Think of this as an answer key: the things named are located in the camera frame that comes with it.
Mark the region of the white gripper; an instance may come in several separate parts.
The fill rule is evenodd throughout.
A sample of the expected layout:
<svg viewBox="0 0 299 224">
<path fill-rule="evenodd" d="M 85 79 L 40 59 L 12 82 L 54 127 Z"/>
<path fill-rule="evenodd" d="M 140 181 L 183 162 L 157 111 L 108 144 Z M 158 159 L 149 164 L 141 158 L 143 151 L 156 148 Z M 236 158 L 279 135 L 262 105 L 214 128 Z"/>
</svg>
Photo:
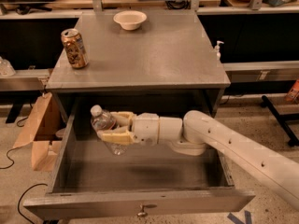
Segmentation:
<svg viewBox="0 0 299 224">
<path fill-rule="evenodd" d="M 104 142 L 128 146 L 135 141 L 142 146 L 154 146 L 158 143 L 159 116 L 157 114 L 142 113 L 135 116 L 131 111 L 112 112 L 119 126 L 132 126 L 132 133 L 104 133 L 97 135 Z"/>
</svg>

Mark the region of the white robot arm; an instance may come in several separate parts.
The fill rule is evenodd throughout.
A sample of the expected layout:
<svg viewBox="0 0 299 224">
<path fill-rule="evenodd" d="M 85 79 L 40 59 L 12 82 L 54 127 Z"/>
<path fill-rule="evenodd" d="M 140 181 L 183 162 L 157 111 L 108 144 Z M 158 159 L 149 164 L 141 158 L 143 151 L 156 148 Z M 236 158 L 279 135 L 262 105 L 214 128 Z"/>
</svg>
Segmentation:
<svg viewBox="0 0 299 224">
<path fill-rule="evenodd" d="M 294 209 L 299 209 L 299 163 L 292 161 L 196 110 L 182 119 L 144 113 L 129 118 L 118 116 L 121 126 L 99 131 L 99 138 L 118 145 L 166 144 L 191 156 L 208 146 L 216 148 L 255 177 Z"/>
</svg>

